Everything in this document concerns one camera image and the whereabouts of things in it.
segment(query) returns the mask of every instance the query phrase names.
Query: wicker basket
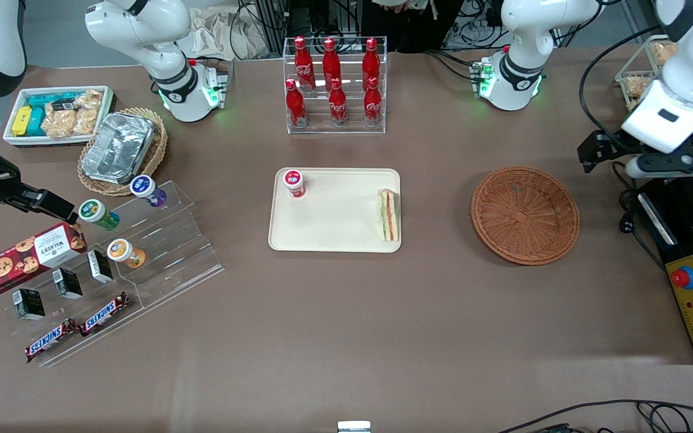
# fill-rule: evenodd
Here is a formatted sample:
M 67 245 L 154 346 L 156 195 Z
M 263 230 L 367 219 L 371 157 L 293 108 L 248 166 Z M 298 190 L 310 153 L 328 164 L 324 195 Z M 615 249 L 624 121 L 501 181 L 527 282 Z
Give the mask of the wicker basket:
M 556 178 L 531 167 L 490 173 L 472 195 L 475 230 L 507 260 L 551 263 L 566 255 L 579 236 L 579 209 Z
M 124 114 L 139 115 L 144 118 L 148 118 L 154 122 L 156 126 L 156 132 L 154 134 L 154 141 L 149 147 L 148 153 L 146 153 L 146 158 L 143 159 L 143 164 L 141 167 L 143 169 L 138 174 L 148 174 L 151 176 L 154 174 L 154 170 L 159 166 L 159 163 L 165 158 L 165 148 L 167 147 L 167 131 L 165 131 L 165 125 L 162 123 L 162 118 L 150 109 L 123 109 L 119 112 Z M 79 156 L 79 165 L 77 165 L 77 172 L 79 172 L 79 180 L 82 181 L 84 186 L 94 192 L 99 192 L 103 195 L 109 195 L 110 197 L 124 197 L 124 195 L 130 195 L 130 188 L 127 185 L 118 185 L 116 183 L 104 182 L 102 180 L 95 180 L 85 176 L 82 172 L 82 159 L 87 155 L 90 147 L 93 146 L 96 136 L 87 142 L 87 146 L 82 150 L 82 155 Z

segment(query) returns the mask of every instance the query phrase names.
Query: white tray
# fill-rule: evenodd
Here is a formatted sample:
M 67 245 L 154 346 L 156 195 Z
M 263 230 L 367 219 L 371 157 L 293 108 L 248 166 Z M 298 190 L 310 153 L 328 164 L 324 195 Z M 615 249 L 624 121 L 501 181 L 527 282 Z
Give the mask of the white tray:
M 92 90 L 100 91 L 103 93 L 103 99 L 101 99 L 101 108 L 98 110 L 98 118 L 96 120 L 96 127 L 93 129 L 93 134 L 98 132 L 98 128 L 103 122 L 103 118 L 111 110 L 111 103 L 114 98 L 114 92 L 108 88 L 106 85 L 83 85 L 79 87 L 41 87 L 41 88 L 24 88 L 24 90 L 19 91 L 17 98 L 14 101 L 14 106 L 12 106 L 12 111 L 7 120 L 7 126 L 5 127 L 2 138 L 10 143 L 12 146 L 16 147 L 50 147 L 50 146 L 71 146 L 76 143 L 87 143 L 93 134 L 88 135 L 69 135 L 68 137 L 47 137 L 42 135 L 41 137 L 17 137 L 17 135 L 12 133 L 12 123 L 14 123 L 14 118 L 16 118 L 17 110 L 25 106 L 25 102 L 29 97 L 35 95 L 49 95 L 52 93 L 65 93 L 66 91 L 85 91 L 91 88 Z
M 402 223 L 399 241 L 383 242 L 377 198 L 384 188 L 401 196 L 395 170 L 297 168 L 306 186 L 306 193 L 298 199 L 283 183 L 287 170 L 290 169 L 280 169 L 274 176 L 269 222 L 272 249 L 342 253 L 394 253 L 399 249 Z M 397 216 L 398 222 L 401 217 L 402 212 Z

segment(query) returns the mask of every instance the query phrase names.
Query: brown table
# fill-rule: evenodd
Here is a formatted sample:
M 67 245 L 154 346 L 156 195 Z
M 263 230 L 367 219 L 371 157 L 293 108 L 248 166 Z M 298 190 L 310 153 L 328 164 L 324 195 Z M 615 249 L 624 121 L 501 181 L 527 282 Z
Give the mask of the brown table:
M 0 320 L 0 432 L 300 433 L 345 419 L 377 433 L 497 431 L 581 401 L 693 404 L 693 354 L 668 283 L 618 232 L 621 185 L 608 167 L 585 175 L 577 162 L 592 129 L 578 79 L 599 51 L 553 53 L 519 112 L 475 101 L 431 58 L 391 55 L 379 137 L 287 135 L 278 61 L 237 65 L 227 108 L 194 124 L 166 114 L 142 68 L 30 69 L 25 87 L 105 84 L 119 108 L 162 114 L 170 144 L 156 178 L 196 201 L 226 271 L 53 368 L 24 365 Z M 591 109 L 612 125 L 624 109 L 611 78 L 631 52 L 589 80 Z M 79 151 L 0 143 L 25 181 L 75 203 L 93 196 L 76 177 Z M 547 170 L 577 200 L 581 235 L 559 262 L 510 264 L 473 231 L 474 187 L 511 164 Z M 273 175 L 286 165 L 396 169 L 401 249 L 270 249 Z M 0 206 L 0 250 L 51 224 Z M 558 421 L 644 427 L 629 405 Z

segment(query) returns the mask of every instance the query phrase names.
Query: bottle cap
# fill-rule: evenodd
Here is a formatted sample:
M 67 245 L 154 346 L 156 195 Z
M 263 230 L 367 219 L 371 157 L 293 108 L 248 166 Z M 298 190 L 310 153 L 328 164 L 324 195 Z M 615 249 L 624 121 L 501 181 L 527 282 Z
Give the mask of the bottle cap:
M 303 183 L 303 175 L 299 170 L 288 170 L 283 175 L 283 180 L 289 189 L 296 189 Z
M 156 188 L 156 183 L 154 179 L 145 174 L 141 174 L 132 178 L 130 183 L 130 192 L 136 197 L 148 197 L 152 195 L 154 189 Z
M 116 239 L 108 244 L 106 255 L 115 262 L 123 262 L 132 255 L 132 245 L 127 239 Z
M 96 199 L 90 199 L 79 207 L 79 217 L 88 223 L 99 221 L 105 215 L 105 206 Z

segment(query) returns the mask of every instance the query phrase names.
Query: red lid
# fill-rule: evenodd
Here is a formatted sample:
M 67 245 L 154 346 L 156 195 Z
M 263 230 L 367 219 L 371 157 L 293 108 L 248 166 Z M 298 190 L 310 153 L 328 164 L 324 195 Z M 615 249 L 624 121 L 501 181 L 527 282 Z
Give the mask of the red lid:
M 299 170 L 288 170 L 285 172 L 285 184 L 288 186 L 299 186 L 303 182 L 303 176 Z

